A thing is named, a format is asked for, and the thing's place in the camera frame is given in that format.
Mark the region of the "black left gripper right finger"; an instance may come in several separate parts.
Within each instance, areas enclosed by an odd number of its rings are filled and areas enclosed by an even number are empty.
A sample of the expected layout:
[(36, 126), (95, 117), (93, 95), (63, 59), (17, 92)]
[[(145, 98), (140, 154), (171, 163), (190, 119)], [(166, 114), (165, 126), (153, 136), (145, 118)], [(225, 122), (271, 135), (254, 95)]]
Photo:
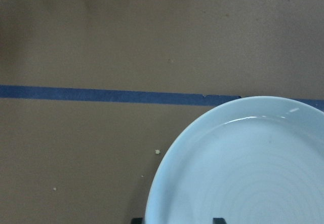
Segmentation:
[(214, 217), (213, 224), (225, 224), (225, 219), (222, 217)]

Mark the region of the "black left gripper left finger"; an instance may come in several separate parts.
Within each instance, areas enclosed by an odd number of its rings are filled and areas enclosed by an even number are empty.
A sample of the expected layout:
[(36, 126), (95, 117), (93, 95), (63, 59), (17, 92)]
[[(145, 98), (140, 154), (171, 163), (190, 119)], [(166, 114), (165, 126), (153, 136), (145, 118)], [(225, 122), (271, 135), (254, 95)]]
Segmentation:
[(144, 224), (144, 219), (142, 217), (132, 218), (131, 224)]

